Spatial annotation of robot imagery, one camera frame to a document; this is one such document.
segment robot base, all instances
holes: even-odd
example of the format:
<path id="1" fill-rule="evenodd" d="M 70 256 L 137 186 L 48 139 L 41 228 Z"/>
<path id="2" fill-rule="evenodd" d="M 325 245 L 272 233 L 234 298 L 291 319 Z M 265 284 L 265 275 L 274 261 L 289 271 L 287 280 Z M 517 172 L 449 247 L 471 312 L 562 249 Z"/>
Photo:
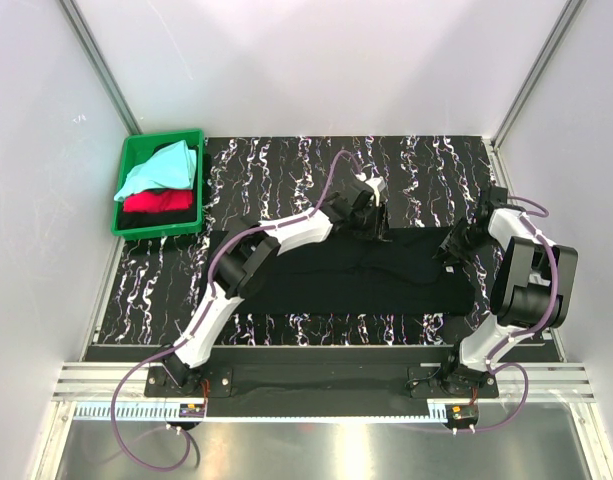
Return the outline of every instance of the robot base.
<path id="1" fill-rule="evenodd" d="M 144 389 L 145 397 L 180 398 L 203 397 L 201 382 L 208 380 L 208 397 L 225 398 L 231 393 L 233 371 L 231 368 L 218 366 L 211 367 L 210 362 L 202 367 L 201 371 L 191 371 L 186 383 L 179 387 L 168 376 L 161 366 L 152 366 L 148 369 L 148 380 Z"/>
<path id="2" fill-rule="evenodd" d="M 447 389 L 441 384 L 439 379 L 438 367 L 411 367 L 408 369 L 408 388 L 410 396 L 416 399 L 465 399 L 469 400 L 473 392 L 470 388 L 464 388 L 463 391 L 456 387 Z M 499 390 L 497 382 L 493 377 L 490 377 L 492 384 L 487 382 L 477 391 L 478 398 L 498 398 Z"/>

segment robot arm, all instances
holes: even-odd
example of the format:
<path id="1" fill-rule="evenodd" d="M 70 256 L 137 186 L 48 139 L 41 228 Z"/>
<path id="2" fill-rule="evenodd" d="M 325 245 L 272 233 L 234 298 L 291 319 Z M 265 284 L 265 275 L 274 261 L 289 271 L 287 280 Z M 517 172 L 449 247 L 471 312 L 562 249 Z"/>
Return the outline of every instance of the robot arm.
<path id="1" fill-rule="evenodd" d="M 222 328 L 236 308 L 259 291 L 278 255 L 323 242 L 332 231 L 348 230 L 363 238 L 381 239 L 388 228 L 386 206 L 380 198 L 385 187 L 381 177 L 366 179 L 360 174 L 345 196 L 333 193 L 319 210 L 311 208 L 272 221 L 238 219 L 216 250 L 232 244 L 218 260 L 214 293 L 206 292 L 185 332 L 175 342 L 179 348 L 163 360 L 173 381 L 184 385 L 190 371 L 208 361 Z M 260 231 L 233 242 L 235 236 L 256 227 L 261 227 Z"/>
<path id="2" fill-rule="evenodd" d="M 455 394 L 482 387 L 491 376 L 487 360 L 499 362 L 517 343 L 536 333 L 531 327 L 538 325 L 550 301 L 552 278 L 546 251 L 537 234 L 522 221 L 526 214 L 509 205 L 507 199 L 505 188 L 491 187 L 483 192 L 472 222 L 460 220 L 438 252 L 445 264 L 455 264 L 471 261 L 475 251 L 491 240 L 504 249 L 491 292 L 491 315 L 442 366 L 444 388 Z M 574 249 L 546 241 L 557 262 L 559 281 L 555 307 L 540 330 L 557 328 L 566 318 L 577 266 Z M 505 339 L 509 341 L 491 355 Z"/>

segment metal base plate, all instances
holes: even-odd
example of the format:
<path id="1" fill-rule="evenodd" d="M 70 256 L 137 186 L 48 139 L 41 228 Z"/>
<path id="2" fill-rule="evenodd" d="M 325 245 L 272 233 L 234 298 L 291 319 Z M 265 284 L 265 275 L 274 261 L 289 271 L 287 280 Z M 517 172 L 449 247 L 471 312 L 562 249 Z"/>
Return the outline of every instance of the metal base plate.
<path id="1" fill-rule="evenodd" d="M 472 392 L 464 391 L 463 395 L 451 395 L 443 389 L 434 374 L 438 367 L 411 367 L 408 369 L 408 381 L 410 388 L 410 396 L 418 399 L 465 399 L 469 400 Z M 477 392 L 478 398 L 498 398 L 499 390 L 497 381 L 492 385 L 486 385 L 480 388 Z"/>
<path id="2" fill-rule="evenodd" d="M 233 370 L 229 367 L 207 365 L 201 372 L 189 380 L 190 387 L 178 387 L 161 366 L 148 369 L 144 396 L 159 398 L 203 397 L 200 381 L 208 380 L 208 398 L 226 398 L 230 396 Z"/>

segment green bin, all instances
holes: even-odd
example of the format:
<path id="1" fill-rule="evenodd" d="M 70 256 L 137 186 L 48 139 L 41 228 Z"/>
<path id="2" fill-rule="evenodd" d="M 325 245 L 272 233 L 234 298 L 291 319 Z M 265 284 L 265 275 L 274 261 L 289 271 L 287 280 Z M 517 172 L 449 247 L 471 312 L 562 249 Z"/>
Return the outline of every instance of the green bin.
<path id="1" fill-rule="evenodd" d="M 150 133 L 146 135 L 133 135 L 124 141 L 122 159 L 119 166 L 119 181 L 117 190 L 124 186 L 126 177 L 135 165 L 140 165 L 153 156 L 154 150 L 163 144 L 170 144 L 186 140 L 189 147 L 197 147 L 197 219 L 190 223 L 177 223 L 172 225 L 159 225 L 157 227 L 132 228 L 120 230 L 117 228 L 117 219 L 122 204 L 115 202 L 113 235 L 124 237 L 126 240 L 140 240 L 143 238 L 156 238 L 184 233 L 197 233 L 202 230 L 202 159 L 204 153 L 204 132 L 201 130 L 181 130 L 176 132 Z"/>

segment gray wall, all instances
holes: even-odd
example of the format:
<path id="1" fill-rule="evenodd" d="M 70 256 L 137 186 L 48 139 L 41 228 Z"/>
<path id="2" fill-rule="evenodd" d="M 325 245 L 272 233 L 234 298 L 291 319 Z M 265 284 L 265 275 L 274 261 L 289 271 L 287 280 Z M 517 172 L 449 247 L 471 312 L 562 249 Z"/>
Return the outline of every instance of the gray wall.
<path id="1" fill-rule="evenodd" d="M 519 195 L 579 250 L 567 353 L 583 361 L 613 443 L 613 0 L 586 3 L 503 144 Z"/>
<path id="2" fill-rule="evenodd" d="M 78 0 L 145 131 L 492 135 L 565 0 Z"/>
<path id="3" fill-rule="evenodd" d="M 57 2 L 0 2 L 0 479 L 81 351 L 125 135 Z"/>

